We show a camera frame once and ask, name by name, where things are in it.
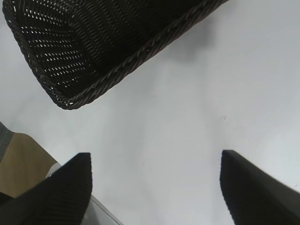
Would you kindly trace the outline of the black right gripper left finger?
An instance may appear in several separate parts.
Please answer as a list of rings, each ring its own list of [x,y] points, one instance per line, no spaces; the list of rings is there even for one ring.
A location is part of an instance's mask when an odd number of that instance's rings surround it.
[[[91,154],[78,153],[50,177],[12,198],[0,195],[2,225],[79,225],[92,192]]]

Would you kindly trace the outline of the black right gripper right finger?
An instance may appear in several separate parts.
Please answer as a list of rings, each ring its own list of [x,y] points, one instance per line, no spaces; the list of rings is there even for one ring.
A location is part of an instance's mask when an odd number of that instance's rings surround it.
[[[298,225],[300,194],[239,153],[223,150],[220,188],[236,225]]]

